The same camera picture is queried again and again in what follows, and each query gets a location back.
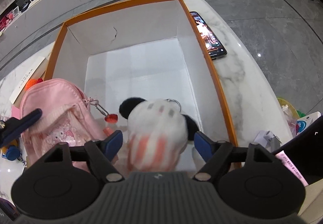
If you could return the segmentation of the orange storage box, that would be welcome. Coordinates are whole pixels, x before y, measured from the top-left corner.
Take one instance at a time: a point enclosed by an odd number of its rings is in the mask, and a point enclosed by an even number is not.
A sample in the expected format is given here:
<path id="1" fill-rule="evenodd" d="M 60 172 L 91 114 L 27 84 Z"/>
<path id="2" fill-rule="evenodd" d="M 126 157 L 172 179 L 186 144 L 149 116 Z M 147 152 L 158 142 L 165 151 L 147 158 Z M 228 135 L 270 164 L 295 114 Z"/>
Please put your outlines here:
<path id="1" fill-rule="evenodd" d="M 238 143 L 184 0 L 127 0 L 65 21 L 45 72 L 52 78 L 77 85 L 112 113 L 129 97 L 174 99 L 210 139 Z"/>

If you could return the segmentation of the pink mini backpack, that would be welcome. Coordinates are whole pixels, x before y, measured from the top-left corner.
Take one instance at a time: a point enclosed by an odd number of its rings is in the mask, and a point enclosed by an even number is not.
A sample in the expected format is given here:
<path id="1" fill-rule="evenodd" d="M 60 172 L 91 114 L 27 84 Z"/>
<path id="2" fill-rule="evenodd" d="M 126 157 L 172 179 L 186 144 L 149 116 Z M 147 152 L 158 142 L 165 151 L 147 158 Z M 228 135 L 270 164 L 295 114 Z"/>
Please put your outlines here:
<path id="1" fill-rule="evenodd" d="M 23 118 L 37 108 L 42 115 L 21 135 L 27 166 L 31 167 L 57 143 L 83 146 L 88 141 L 109 137 L 113 130 L 101 127 L 90 111 L 96 102 L 64 79 L 50 79 L 31 86 L 22 98 L 20 116 Z"/>

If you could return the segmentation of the white glasses case box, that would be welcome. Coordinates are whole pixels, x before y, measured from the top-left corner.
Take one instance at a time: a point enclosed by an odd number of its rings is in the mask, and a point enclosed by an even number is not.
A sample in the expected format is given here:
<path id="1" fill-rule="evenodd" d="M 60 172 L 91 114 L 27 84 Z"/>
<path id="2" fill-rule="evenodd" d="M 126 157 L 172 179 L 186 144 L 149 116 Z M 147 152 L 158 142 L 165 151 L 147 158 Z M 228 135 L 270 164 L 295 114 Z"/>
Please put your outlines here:
<path id="1" fill-rule="evenodd" d="M 26 91 L 26 84 L 31 79 L 39 79 L 43 76 L 45 70 L 47 69 L 48 59 L 43 56 L 39 56 L 35 59 L 33 64 L 31 64 L 30 68 L 26 71 L 24 76 L 18 82 L 16 88 L 12 92 L 9 101 L 11 104 L 15 105 L 16 107 L 20 106 L 20 102 L 22 100 L 22 96 Z"/>

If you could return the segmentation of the white black plush dog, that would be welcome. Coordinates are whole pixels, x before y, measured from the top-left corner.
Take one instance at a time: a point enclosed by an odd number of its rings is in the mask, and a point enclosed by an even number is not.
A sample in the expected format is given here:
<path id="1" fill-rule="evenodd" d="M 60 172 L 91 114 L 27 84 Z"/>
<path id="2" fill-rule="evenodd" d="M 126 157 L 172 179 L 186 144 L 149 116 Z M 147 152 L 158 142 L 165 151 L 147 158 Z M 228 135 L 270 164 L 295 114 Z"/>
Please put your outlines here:
<path id="1" fill-rule="evenodd" d="M 127 169 L 169 172 L 199 131 L 197 123 L 166 99 L 131 97 L 119 106 L 128 123 Z"/>

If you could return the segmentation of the smartphone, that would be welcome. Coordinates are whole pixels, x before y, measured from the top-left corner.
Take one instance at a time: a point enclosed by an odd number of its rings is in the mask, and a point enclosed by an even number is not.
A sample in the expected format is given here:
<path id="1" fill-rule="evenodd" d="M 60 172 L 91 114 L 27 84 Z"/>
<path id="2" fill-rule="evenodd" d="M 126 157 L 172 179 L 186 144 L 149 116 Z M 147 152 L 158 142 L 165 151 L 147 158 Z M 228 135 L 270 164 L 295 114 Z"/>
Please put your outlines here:
<path id="1" fill-rule="evenodd" d="M 227 55 L 226 49 L 205 20 L 196 11 L 191 11 L 190 14 L 195 21 L 210 58 L 215 60 L 217 58 L 225 57 Z"/>

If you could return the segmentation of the orange crochet ball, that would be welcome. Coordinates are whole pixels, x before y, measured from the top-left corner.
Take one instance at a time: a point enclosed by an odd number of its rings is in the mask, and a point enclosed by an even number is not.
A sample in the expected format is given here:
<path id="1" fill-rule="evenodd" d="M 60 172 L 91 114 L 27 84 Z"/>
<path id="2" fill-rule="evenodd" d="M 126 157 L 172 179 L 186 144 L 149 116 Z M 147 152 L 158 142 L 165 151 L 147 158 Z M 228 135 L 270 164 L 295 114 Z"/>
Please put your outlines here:
<path id="1" fill-rule="evenodd" d="M 33 85 L 39 84 L 43 81 L 42 78 L 38 78 L 38 79 L 30 79 L 26 85 L 25 85 L 25 90 L 28 90 L 29 88 L 31 88 Z"/>

